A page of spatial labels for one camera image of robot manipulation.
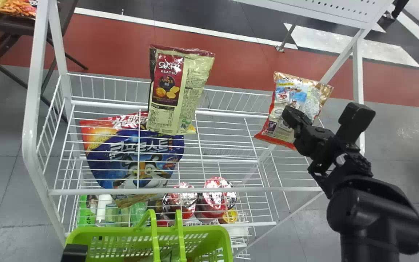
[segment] green shopping basket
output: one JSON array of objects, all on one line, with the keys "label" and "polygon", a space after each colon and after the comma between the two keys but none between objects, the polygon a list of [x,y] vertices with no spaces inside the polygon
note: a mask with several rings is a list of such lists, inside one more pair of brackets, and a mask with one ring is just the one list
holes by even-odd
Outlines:
[{"label": "green shopping basket", "polygon": [[[150,219],[150,227],[145,227]],[[149,209],[134,227],[79,227],[67,244],[87,245],[86,262],[122,262],[124,258],[153,256],[178,246],[180,262],[232,262],[231,239],[221,226],[183,227],[181,210],[172,227],[158,227],[155,211]]]}]

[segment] white wire shelf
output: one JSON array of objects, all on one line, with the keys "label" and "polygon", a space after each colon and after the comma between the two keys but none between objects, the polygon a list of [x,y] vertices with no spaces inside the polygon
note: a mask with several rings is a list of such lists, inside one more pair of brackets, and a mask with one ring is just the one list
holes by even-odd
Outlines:
[{"label": "white wire shelf", "polygon": [[[83,135],[88,134],[82,133],[80,121],[146,111],[149,82],[78,74],[62,78],[70,80],[72,100],[63,96],[60,87],[63,80],[60,78],[36,149],[43,174],[46,178],[53,178],[53,183],[48,185],[48,194],[55,201],[53,206],[66,233],[82,226],[79,225],[81,195],[162,196],[171,192],[214,192],[203,185],[212,177],[221,177],[231,182],[233,187],[218,191],[236,192],[238,196],[233,207],[238,214],[237,221],[223,226],[231,236],[234,254],[247,260],[250,257],[243,249],[257,236],[256,228],[273,227],[321,191],[306,171],[308,159],[296,151],[281,146],[274,149],[273,145],[253,138],[266,120],[270,94],[211,88],[205,89],[197,107],[193,121],[197,133],[183,136],[184,151],[167,187],[104,189],[89,167],[83,141]],[[66,124],[57,112],[63,112],[67,107],[71,108],[71,114],[67,116]],[[54,171],[48,169],[50,160],[56,161],[51,163],[56,166]],[[138,166],[135,167],[137,173],[140,171]],[[194,188],[173,188],[182,182],[190,183]],[[202,222],[192,216],[184,224],[201,225]]]}]

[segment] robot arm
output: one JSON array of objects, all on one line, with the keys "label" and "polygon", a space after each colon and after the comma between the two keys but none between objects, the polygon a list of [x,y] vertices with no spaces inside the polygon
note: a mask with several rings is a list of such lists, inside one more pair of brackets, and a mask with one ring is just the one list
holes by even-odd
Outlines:
[{"label": "robot arm", "polygon": [[[286,106],[282,115],[298,152],[313,160],[308,172],[331,200],[327,222],[340,234],[343,262],[398,262],[399,253],[419,252],[418,212],[400,188],[372,178],[371,163],[355,144],[375,114],[349,103],[336,134],[295,108]],[[341,155],[344,164],[336,161]]]}]

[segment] black object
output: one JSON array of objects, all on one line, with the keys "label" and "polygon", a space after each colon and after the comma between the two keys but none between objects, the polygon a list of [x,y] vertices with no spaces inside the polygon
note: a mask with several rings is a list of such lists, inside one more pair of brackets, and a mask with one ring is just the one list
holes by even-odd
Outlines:
[{"label": "black object", "polygon": [[67,244],[60,262],[85,262],[88,245]]},{"label": "black object", "polygon": [[[61,31],[62,34],[65,34],[67,27],[69,25],[70,19],[72,18],[73,11],[75,10],[75,6],[77,5],[78,0],[61,0],[59,3],[59,19],[61,23]],[[19,38],[22,35],[33,35],[33,31],[35,29],[35,20],[25,19],[20,17],[12,17],[10,15],[4,15],[0,13],[0,31],[3,32],[3,35],[0,37],[0,58],[8,51],[10,48],[17,43]],[[51,33],[48,32],[47,42],[50,45],[53,45],[51,41]],[[72,60],[74,63],[82,67],[84,70],[88,70],[88,67],[68,55],[65,54],[67,58]],[[43,96],[43,91],[45,91],[46,86],[48,85],[48,81],[51,78],[53,70],[55,69],[56,60],[54,59],[51,63],[51,66],[48,70],[45,79],[43,80],[41,86],[41,97],[40,99],[45,103],[47,106],[50,106],[50,101]],[[16,81],[19,85],[23,88],[27,89],[27,83],[25,81],[18,78],[16,75],[10,73],[7,69],[0,66],[0,71],[8,76],[10,79]],[[67,118],[62,116],[63,120],[67,123]]]},{"label": "black object", "polygon": [[[400,188],[372,178],[371,163],[355,144],[375,114],[349,103],[336,134],[312,126],[295,108],[286,106],[282,114],[294,129],[298,152],[313,160],[308,172],[331,200],[327,221],[340,234],[343,262],[398,262],[399,253],[419,252],[418,212]],[[344,164],[337,162],[341,155]]]}]

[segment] nutrition label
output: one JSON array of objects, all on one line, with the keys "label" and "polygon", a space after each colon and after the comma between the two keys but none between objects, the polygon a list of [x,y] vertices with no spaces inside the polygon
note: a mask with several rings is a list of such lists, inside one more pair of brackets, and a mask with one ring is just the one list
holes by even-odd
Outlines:
[{"label": "nutrition label", "polygon": [[313,121],[315,116],[319,114],[320,96],[321,94],[317,88],[310,87],[308,89],[308,95],[301,111],[303,111],[303,113],[305,113],[311,121]]},{"label": "nutrition label", "polygon": [[207,75],[199,74],[198,71],[190,68],[187,73],[187,86],[183,93],[186,103],[182,104],[180,120],[193,119],[195,108],[199,101],[199,97],[203,92],[203,87],[206,83]]},{"label": "nutrition label", "polygon": [[167,127],[172,123],[172,117],[174,115],[173,107],[170,106],[160,106],[158,104],[152,103],[149,109],[149,121],[154,121],[156,126]]}]

